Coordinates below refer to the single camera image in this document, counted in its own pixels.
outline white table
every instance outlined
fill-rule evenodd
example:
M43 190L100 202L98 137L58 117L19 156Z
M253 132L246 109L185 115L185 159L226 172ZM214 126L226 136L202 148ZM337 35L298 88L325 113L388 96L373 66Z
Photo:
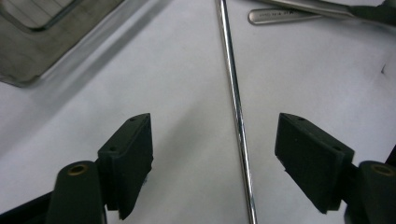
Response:
M227 3L259 223L344 223L344 204L322 215L284 172L278 115L311 120L356 150L356 165L385 161L396 143L395 32L332 19L252 26L248 12L269 5ZM60 169L94 161L126 119L149 112L153 170L132 214L108 222L248 223L213 0L126 2L34 86L1 83L0 105L0 212L51 191Z

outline forceps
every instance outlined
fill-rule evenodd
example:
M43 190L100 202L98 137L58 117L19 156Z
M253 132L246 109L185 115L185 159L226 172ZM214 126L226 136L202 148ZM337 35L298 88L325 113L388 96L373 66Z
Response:
M268 13L269 9L250 11L248 19L252 24L265 24L278 21L294 21L322 15L336 19L355 19L374 24L396 27L396 0L385 0L377 7L346 6L318 0L259 0L264 3L298 9L288 12Z

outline steel rod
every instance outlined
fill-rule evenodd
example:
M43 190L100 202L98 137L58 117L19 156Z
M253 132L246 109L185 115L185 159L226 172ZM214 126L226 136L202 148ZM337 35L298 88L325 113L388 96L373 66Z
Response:
M233 43L231 40L230 24L228 21L227 5L225 0L216 0L219 14L220 31L224 44L224 54L227 65L227 75L230 78L231 91L233 95L233 112L237 139L240 150L242 171L247 195L247 212L250 224L257 224L256 206L253 197L253 185L248 162L248 147L245 133L244 119L242 116L242 105L239 96L238 80L236 77L235 61L233 58Z

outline metal tool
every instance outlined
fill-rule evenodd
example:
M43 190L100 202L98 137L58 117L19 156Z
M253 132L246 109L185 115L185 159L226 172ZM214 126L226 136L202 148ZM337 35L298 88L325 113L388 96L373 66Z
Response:
M242 170L245 181L245 189L247 194L247 209L250 224L257 224L256 206L253 197L253 184L251 180L251 172L248 162L248 147L245 134L244 119L242 116L241 99L239 96L238 80L236 77L235 61L233 58L233 42L231 40L230 24L228 21L227 5L225 0L217 0L219 13L219 23L221 35L224 44L224 54L227 64L227 74L230 78L230 85L233 94L233 111L236 124L237 138L239 141L239 149L242 163Z
M263 8L253 9L248 13L248 21L253 25L263 25L287 21L305 21L322 16L295 9Z
M346 6L317 0L259 0L336 19L355 19L396 27L396 0L385 0L377 7Z

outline brass screw hole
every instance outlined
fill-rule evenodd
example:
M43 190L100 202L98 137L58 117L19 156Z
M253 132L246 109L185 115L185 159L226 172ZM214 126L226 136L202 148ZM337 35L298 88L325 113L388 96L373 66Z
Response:
M374 164L372 169L381 175L394 176L395 173L384 165Z
M88 170L88 166L85 164L75 165L69 169L67 172L68 175L81 175L84 174Z

